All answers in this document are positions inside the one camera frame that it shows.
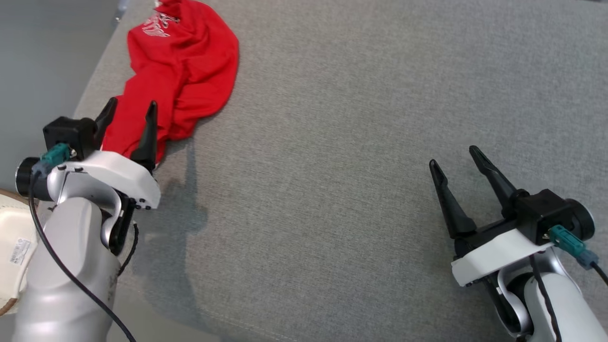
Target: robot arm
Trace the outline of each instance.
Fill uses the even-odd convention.
[[[469,152],[492,185],[503,219],[478,228],[447,187],[439,164],[430,161],[447,230],[454,239],[452,274],[458,284],[483,283],[513,337],[530,337],[530,341],[608,341],[580,289],[559,261],[560,250],[553,240],[557,227],[561,227],[584,246],[582,240],[590,239],[595,232],[587,209],[548,189],[536,195],[517,190],[478,147],[471,146]]]
[[[161,198],[151,174],[156,104],[148,109],[146,129],[131,159],[98,150],[115,108],[112,98],[95,122],[65,117],[53,121],[43,130],[49,152],[27,158],[17,170],[21,195],[56,202],[41,239],[47,239],[60,262],[91,294],[70,279],[48,249],[38,248],[29,265],[14,342],[106,339],[112,319],[104,310],[111,313],[120,268],[117,256],[131,216],[136,209],[157,208]]]

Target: white container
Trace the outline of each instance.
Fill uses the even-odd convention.
[[[29,207],[0,192],[0,316],[15,313],[26,287],[26,271],[38,239]]]

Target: red cloth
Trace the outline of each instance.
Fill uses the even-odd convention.
[[[127,36],[135,76],[118,96],[103,149],[127,158],[137,148],[152,100],[158,104],[160,162],[168,139],[192,135],[198,119],[228,101],[238,66],[238,40],[211,7],[165,0],[157,13]]]

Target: black cable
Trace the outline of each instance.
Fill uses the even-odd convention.
[[[559,333],[558,318],[555,316],[555,311],[553,311],[553,305],[551,305],[551,299],[549,299],[549,294],[547,293],[545,283],[542,281],[541,272],[536,266],[534,254],[530,256],[530,265],[532,266],[532,273],[534,274],[536,282],[538,282],[538,287],[541,290],[541,294],[543,298],[545,298],[545,306],[547,307],[547,311],[549,312],[549,317],[551,317],[551,326],[553,327],[553,332],[555,333],[555,341],[561,342],[562,335]]]
[[[103,311],[105,311],[108,314],[108,316],[110,316],[110,318],[112,318],[112,320],[122,329],[123,333],[125,333],[125,336],[127,337],[127,339],[129,339],[129,342],[136,342],[135,338],[133,337],[133,335],[131,334],[131,332],[129,331],[129,329],[127,329],[127,327],[125,326],[125,324],[122,323],[122,321],[120,320],[120,318],[118,318],[118,316],[116,316],[116,314],[112,311],[112,309],[110,309],[95,294],[93,294],[93,292],[91,292],[88,288],[86,288],[86,286],[84,284],[82,284],[72,274],[72,272],[70,272],[70,270],[68,270],[68,268],[61,262],[61,260],[59,259],[59,257],[55,253],[55,250],[53,250],[53,248],[51,247],[50,242],[46,238],[44,230],[42,229],[42,225],[40,224],[40,220],[38,219],[38,214],[36,213],[36,206],[34,204],[34,197],[33,197],[34,184],[36,183],[36,181],[38,181],[39,177],[40,177],[40,172],[38,171],[38,172],[36,172],[34,174],[34,176],[32,178],[32,182],[30,183],[30,189],[29,189],[29,194],[28,194],[27,202],[28,202],[28,204],[30,206],[30,213],[32,214],[32,219],[34,220],[34,225],[36,226],[36,231],[38,232],[38,235],[40,236],[40,240],[42,241],[42,243],[46,247],[47,251],[49,252],[49,254],[51,256],[51,258],[53,258],[53,260],[55,261],[55,263],[57,263],[57,266],[59,266],[59,268],[61,268],[61,270],[63,271],[63,273],[65,273],[66,276],[74,284],[76,284],[76,286],[78,286],[82,290],[82,292],[84,292],[87,296],[89,296],[89,298],[91,298],[97,305],[99,305],[99,307],[102,308]]]
[[[602,270],[602,268],[599,267],[599,265],[594,262],[591,263],[591,267],[593,267],[593,269],[599,274],[600,278],[602,278],[602,280],[606,283],[606,285],[608,285],[608,276],[606,276],[606,273],[604,273],[604,270]]]
[[[133,236],[133,246],[131,247],[131,251],[129,252],[129,255],[126,256],[125,263],[122,264],[122,266],[120,267],[120,270],[118,271],[119,277],[125,271],[125,268],[129,264],[129,261],[131,261],[131,257],[135,253],[135,246],[137,246],[137,241],[139,240],[139,228],[137,227],[137,223],[133,223],[133,229],[135,230],[134,236]]]

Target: black camera lens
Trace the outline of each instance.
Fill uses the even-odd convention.
[[[595,222],[593,222],[591,213],[576,200],[566,198],[566,202],[572,208],[572,225],[574,227],[572,233],[583,241],[591,239],[595,233]]]
[[[23,197],[29,196],[30,183],[32,181],[32,167],[40,160],[37,157],[23,159],[15,172],[15,187],[17,193]]]

